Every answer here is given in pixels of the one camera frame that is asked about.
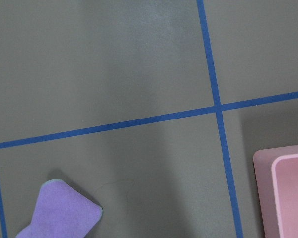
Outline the purple cloth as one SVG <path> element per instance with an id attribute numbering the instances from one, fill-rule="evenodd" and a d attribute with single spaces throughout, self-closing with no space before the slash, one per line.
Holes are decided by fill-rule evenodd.
<path id="1" fill-rule="evenodd" d="M 18 238 L 84 238 L 100 221 L 101 206 L 61 179 L 45 182 L 39 191 L 30 224 Z"/>

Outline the pink plastic bin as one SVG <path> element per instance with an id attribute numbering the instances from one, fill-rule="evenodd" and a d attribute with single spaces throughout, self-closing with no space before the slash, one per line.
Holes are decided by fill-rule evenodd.
<path id="1" fill-rule="evenodd" d="M 298 238 L 298 145 L 253 156 L 265 237 Z"/>

